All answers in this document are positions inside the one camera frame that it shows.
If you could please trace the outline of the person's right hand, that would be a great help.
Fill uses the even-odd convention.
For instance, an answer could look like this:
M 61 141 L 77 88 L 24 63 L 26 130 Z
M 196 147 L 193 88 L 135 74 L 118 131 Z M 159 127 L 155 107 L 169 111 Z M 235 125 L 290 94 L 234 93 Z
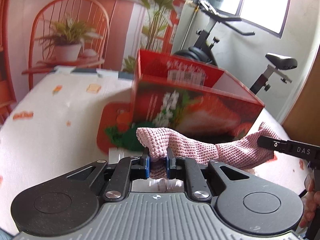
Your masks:
M 315 216 L 317 207 L 320 202 L 320 192 L 315 191 L 314 175 L 310 173 L 304 181 L 306 195 L 302 198 L 304 204 L 304 213 L 300 221 L 299 227 L 305 228 L 309 222 L 311 222 Z

